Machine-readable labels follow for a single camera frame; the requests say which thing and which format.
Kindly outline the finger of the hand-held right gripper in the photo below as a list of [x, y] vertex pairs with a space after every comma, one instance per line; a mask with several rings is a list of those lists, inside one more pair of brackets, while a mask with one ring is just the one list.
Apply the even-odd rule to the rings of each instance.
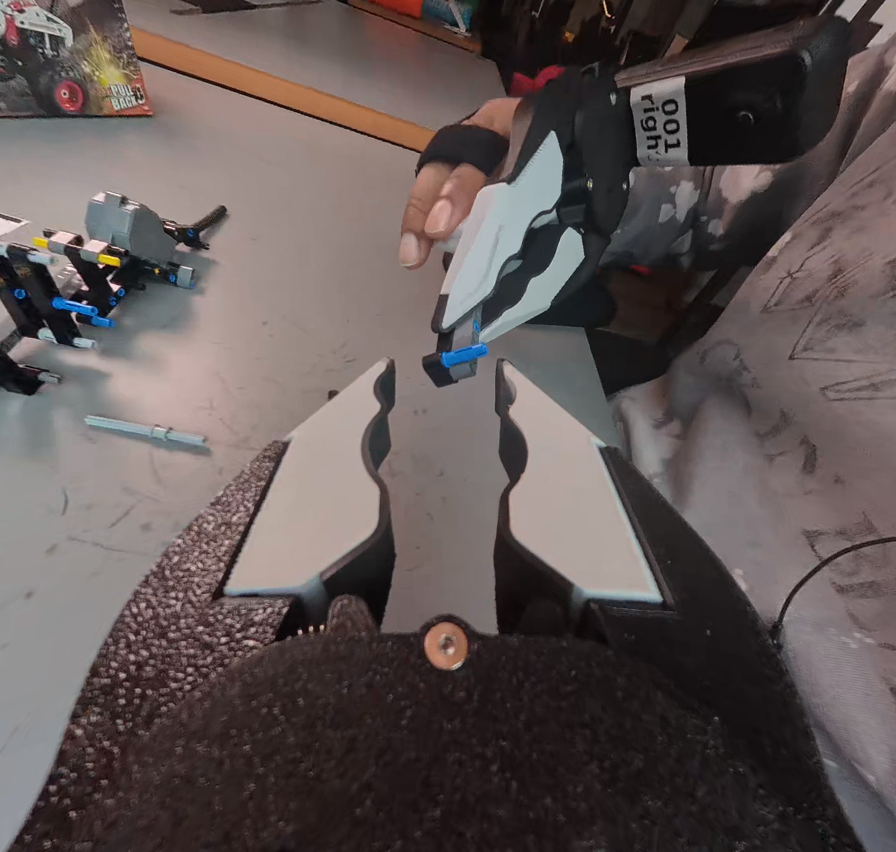
[[579, 231], [559, 223], [530, 231], [515, 261], [517, 266], [499, 278], [485, 301], [479, 341], [488, 344], [540, 314], [558, 298], [585, 262]]
[[[433, 334], [451, 331], [470, 317], [480, 322], [499, 278], [517, 266], [526, 235], [545, 224], [566, 226], [558, 215], [566, 179], [564, 149], [557, 131], [530, 130], [510, 172], [478, 192], [436, 300]], [[549, 309], [565, 296], [566, 286]]]

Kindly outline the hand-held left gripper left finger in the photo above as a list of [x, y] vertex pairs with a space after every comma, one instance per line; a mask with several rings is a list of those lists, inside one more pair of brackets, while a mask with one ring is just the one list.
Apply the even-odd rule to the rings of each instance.
[[288, 600], [281, 632], [325, 625], [364, 601], [382, 626], [396, 562], [388, 489], [393, 359], [380, 359], [285, 439], [222, 580], [233, 600]]

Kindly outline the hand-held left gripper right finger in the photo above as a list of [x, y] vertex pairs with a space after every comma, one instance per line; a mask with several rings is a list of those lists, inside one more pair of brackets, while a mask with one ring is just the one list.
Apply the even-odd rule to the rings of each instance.
[[565, 634], [592, 603], [662, 608], [662, 581], [612, 476], [613, 449], [505, 358], [496, 412], [507, 479], [494, 548], [499, 631], [521, 632], [540, 610]]

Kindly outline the black connector with blue pin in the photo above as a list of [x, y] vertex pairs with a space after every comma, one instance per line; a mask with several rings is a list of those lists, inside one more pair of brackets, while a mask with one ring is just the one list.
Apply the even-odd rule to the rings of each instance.
[[488, 353], [480, 340], [479, 319], [470, 317], [451, 331], [436, 333], [435, 351], [423, 356], [421, 365], [433, 385], [444, 388], [476, 376], [478, 362]]

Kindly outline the person's right forearm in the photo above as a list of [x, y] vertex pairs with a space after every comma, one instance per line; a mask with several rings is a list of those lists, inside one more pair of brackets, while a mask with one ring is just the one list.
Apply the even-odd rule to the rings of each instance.
[[628, 204], [599, 267], [654, 268], [708, 250], [725, 234], [730, 202], [722, 183], [736, 173], [732, 167], [635, 168]]

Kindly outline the grey desk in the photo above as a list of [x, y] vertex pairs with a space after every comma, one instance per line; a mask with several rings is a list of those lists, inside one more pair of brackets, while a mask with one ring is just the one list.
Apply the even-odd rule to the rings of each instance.
[[[613, 431], [584, 333], [524, 327], [478, 375], [421, 369], [440, 264], [398, 263], [417, 156], [146, 65], [151, 119], [2, 120], [2, 213], [77, 231], [104, 190], [161, 217], [224, 204], [193, 291], [151, 284], [96, 350], [21, 343], [63, 377], [2, 392], [2, 848], [16, 836], [111, 623], [158, 555], [265, 445], [383, 357], [396, 365], [383, 477], [397, 562], [385, 628], [433, 615], [496, 631], [492, 550], [506, 476], [495, 360]], [[90, 428], [87, 415], [206, 437], [193, 447]]]

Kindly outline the person's right hand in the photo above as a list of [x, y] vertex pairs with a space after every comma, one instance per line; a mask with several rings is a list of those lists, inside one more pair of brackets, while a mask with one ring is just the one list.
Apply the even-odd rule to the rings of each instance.
[[401, 220], [399, 262], [417, 269], [432, 246], [469, 216], [478, 192], [498, 176], [510, 150], [520, 98], [486, 102], [466, 119], [441, 128], [420, 155]]

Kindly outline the red plastic chair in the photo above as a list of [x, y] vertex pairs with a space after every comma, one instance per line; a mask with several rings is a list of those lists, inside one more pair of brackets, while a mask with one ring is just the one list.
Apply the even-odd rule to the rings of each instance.
[[522, 98], [532, 95], [542, 90], [545, 85], [561, 77], [565, 71], [566, 68], [563, 65], [550, 64], [532, 75], [513, 72], [507, 95], [510, 98]]

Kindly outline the light grey axle rod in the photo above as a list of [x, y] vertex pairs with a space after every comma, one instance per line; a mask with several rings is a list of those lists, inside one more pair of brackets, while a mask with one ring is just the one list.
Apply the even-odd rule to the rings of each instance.
[[90, 428], [102, 431], [123, 433], [165, 443], [175, 443], [193, 447], [202, 447], [206, 444], [206, 437], [202, 434], [185, 432], [160, 425], [136, 423], [97, 415], [85, 416], [84, 424]]

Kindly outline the person's grey printed sweatshirt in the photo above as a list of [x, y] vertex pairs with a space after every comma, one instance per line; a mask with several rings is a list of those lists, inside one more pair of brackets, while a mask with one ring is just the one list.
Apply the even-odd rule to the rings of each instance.
[[866, 850], [894, 850], [895, 44], [847, 67], [833, 128], [723, 181], [705, 268], [756, 262], [666, 374], [612, 409], [633, 464], [778, 641]]

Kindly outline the grey table with wooden edge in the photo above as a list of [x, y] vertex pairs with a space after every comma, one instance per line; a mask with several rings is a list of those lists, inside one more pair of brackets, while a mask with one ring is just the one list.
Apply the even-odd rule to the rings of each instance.
[[504, 89], [493, 62], [334, 0], [123, 0], [140, 60], [420, 152]]

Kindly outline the partly built brick truck chassis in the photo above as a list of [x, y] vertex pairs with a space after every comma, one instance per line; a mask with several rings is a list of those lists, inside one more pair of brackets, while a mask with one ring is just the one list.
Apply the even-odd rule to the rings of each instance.
[[15, 361], [10, 350], [18, 341], [94, 349], [84, 328], [113, 328], [114, 312], [148, 282], [193, 289], [196, 270], [174, 259], [177, 249], [207, 249], [203, 234], [227, 215], [220, 205], [192, 223], [178, 223], [105, 191], [88, 202], [81, 234], [44, 229], [29, 237], [23, 229], [2, 239], [2, 309], [14, 325], [2, 339], [2, 391], [33, 396], [60, 381], [47, 369]]

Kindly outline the monster truck toy box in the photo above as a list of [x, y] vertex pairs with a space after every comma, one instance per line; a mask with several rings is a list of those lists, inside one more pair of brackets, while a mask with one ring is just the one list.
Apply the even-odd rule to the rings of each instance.
[[1, 0], [1, 117], [150, 117], [122, 0]]

